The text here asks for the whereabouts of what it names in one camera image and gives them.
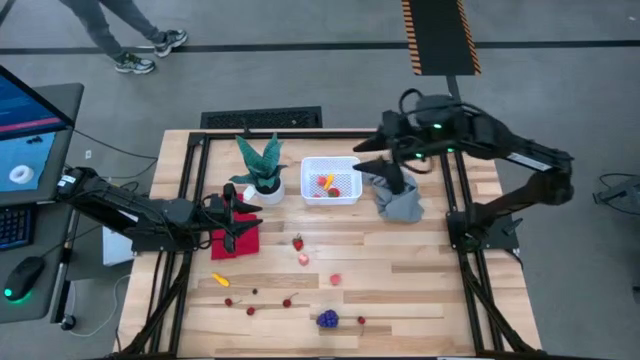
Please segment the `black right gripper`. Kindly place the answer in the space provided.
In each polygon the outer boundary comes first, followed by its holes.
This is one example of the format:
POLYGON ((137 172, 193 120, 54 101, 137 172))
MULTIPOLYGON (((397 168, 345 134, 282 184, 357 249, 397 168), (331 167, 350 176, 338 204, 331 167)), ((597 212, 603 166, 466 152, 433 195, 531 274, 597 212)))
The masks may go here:
MULTIPOLYGON (((418 140, 409 120, 391 110, 382 113, 382 131, 378 130, 353 148, 354 152, 374 152, 389 149, 396 163, 423 160, 423 153, 418 149, 418 140)), ((405 189, 404 175, 398 164, 377 158, 361 162, 353 166, 354 170, 363 173, 363 178, 371 185, 386 185, 395 195, 405 189)))

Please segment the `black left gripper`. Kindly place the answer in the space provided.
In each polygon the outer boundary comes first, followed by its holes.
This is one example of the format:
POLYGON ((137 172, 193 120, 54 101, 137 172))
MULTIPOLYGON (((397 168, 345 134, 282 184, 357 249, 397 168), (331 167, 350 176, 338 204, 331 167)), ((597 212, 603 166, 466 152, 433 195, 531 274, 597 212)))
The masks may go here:
POLYGON ((247 231, 262 223, 262 220, 234 222, 233 211, 237 213, 255 213, 263 210, 262 207, 244 203, 239 198, 234 199, 235 195, 236 190, 234 185, 232 183, 226 183, 223 186, 222 194, 210 194, 205 197, 205 200, 208 202, 206 209, 209 218, 212 222, 216 222, 218 227, 225 232, 223 246, 227 253, 235 252, 236 237, 242 236, 247 231))

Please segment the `red folded cloth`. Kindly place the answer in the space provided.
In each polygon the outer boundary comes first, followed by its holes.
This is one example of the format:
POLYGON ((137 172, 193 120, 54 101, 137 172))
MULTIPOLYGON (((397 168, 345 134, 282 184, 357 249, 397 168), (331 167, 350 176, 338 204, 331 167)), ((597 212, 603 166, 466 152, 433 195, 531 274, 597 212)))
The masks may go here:
POLYGON ((210 233, 211 240, 211 259, 224 260, 232 259, 245 255, 257 254, 260 249, 259 228, 253 227, 236 239, 235 251, 228 252, 224 248, 224 230, 215 230, 210 233))

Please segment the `white perforated plastic basket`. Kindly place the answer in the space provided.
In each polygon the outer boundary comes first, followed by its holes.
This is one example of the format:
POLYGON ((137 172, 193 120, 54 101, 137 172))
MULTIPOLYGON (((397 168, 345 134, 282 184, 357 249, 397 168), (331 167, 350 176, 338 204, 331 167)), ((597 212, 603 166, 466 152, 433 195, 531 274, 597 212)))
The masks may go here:
POLYGON ((307 205, 338 206, 353 205, 363 193, 362 174, 353 169, 360 163, 357 157, 306 157, 301 162, 301 196, 307 205), (331 198, 323 187, 316 181, 319 176, 334 174, 334 181, 330 188, 340 190, 340 196, 331 198), (322 198, 313 198, 314 194, 322 198))

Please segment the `snake plant in white pot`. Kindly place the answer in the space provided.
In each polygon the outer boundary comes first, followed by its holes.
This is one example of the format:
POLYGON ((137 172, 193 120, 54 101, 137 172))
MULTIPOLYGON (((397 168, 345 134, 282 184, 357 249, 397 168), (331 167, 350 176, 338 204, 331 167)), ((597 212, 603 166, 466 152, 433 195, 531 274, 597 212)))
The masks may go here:
POLYGON ((283 143, 279 141, 277 134, 272 134, 262 153, 258 153, 243 137, 236 136, 235 139, 248 173, 234 175, 230 181, 234 184, 252 186, 259 200, 265 205, 279 203, 285 195, 281 171, 286 165, 279 163, 283 143))

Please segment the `grey crumpled cloth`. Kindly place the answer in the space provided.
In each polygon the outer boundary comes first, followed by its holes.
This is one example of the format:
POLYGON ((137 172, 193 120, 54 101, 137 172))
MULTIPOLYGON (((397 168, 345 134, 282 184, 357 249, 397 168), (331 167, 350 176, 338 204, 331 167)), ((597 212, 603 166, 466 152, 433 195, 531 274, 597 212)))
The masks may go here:
POLYGON ((374 193, 374 203, 378 214, 387 221, 417 223, 424 215, 420 204, 420 193, 415 179, 402 171, 404 190, 393 194, 387 181, 377 175, 363 173, 363 184, 370 186, 374 193))

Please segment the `black floor vent grille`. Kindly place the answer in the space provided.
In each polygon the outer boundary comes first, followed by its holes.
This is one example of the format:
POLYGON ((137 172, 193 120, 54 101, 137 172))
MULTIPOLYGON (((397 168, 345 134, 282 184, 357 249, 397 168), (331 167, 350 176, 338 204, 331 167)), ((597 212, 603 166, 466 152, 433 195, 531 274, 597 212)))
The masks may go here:
POLYGON ((201 129, 322 128, 320 106, 202 112, 201 129))

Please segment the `white box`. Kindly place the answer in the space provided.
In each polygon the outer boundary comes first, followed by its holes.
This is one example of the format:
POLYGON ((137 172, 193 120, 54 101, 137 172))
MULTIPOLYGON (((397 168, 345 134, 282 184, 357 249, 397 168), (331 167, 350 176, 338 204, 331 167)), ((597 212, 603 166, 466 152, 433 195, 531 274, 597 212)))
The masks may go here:
POLYGON ((102 258, 103 265, 108 267, 132 261, 132 241, 107 227, 102 227, 102 258))

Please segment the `black mat with orange stripes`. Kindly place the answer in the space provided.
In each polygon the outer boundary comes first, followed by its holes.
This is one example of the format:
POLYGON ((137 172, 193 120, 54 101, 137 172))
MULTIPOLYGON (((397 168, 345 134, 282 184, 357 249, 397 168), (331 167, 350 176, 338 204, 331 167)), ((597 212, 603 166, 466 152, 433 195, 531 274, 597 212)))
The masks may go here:
POLYGON ((416 75, 481 73, 462 0, 401 0, 401 4, 416 75))

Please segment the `black computer mouse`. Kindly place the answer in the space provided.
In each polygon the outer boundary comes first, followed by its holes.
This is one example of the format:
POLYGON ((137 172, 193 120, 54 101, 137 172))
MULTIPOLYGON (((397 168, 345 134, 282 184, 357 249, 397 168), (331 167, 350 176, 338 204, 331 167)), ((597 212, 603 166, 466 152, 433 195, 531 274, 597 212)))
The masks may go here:
POLYGON ((25 258, 9 273, 4 285, 4 297, 11 302, 23 299, 34 287, 44 267, 42 257, 25 258))

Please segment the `black backlit keyboard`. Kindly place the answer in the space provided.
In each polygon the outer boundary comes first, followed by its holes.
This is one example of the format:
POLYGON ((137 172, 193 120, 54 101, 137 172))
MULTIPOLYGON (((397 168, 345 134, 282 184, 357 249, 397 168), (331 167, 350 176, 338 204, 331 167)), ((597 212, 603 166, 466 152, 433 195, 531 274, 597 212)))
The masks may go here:
POLYGON ((33 242, 36 206, 0 208, 0 251, 28 246, 33 242))

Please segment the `person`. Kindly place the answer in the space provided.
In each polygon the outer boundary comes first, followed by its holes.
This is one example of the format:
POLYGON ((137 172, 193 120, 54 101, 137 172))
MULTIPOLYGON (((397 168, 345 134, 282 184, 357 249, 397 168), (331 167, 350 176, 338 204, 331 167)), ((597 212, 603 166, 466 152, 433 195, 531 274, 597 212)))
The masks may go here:
POLYGON ((110 30, 102 7, 139 32, 154 48, 159 58, 167 57, 184 45, 188 33, 182 29, 160 30, 141 12, 133 0, 59 0, 80 21, 88 36, 111 60, 119 73, 144 75, 152 72, 155 62, 126 51, 110 30))

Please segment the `computer monitor with blue screen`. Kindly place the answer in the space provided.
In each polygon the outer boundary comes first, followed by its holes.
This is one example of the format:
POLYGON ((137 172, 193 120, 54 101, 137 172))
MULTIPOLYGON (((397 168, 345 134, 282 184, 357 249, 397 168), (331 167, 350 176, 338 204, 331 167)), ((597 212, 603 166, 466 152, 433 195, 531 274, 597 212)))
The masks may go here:
POLYGON ((74 122, 0 65, 0 140, 66 130, 74 122))

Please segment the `black metal table frame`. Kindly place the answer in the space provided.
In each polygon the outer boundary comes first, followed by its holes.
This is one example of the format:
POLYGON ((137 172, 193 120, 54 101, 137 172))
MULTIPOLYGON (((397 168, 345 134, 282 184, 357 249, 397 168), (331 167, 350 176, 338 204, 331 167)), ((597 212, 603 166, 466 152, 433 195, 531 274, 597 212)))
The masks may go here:
POLYGON ((221 261, 196 252, 184 296, 155 333, 152 350, 185 358, 343 357, 471 355, 507 347, 465 288, 446 226, 447 213, 466 202, 500 195, 494 163, 465 155, 435 160, 429 174, 417 177, 424 215, 404 225, 379 216, 370 188, 347 206, 310 206, 301 196, 302 160, 351 156, 362 131, 279 136, 285 195, 261 212, 259 252, 221 261), (298 234, 300 252, 292 244, 298 234), (309 257, 306 266, 301 254, 309 257), (230 286, 219 285, 213 273, 230 286), (341 275, 339 285, 331 285, 332 274, 341 275), (283 300, 294 293, 285 308, 283 300), (241 303, 228 307, 226 298, 241 303), (337 328, 316 325, 326 310, 339 315, 337 328), (363 336, 359 316, 366 318, 363 336))

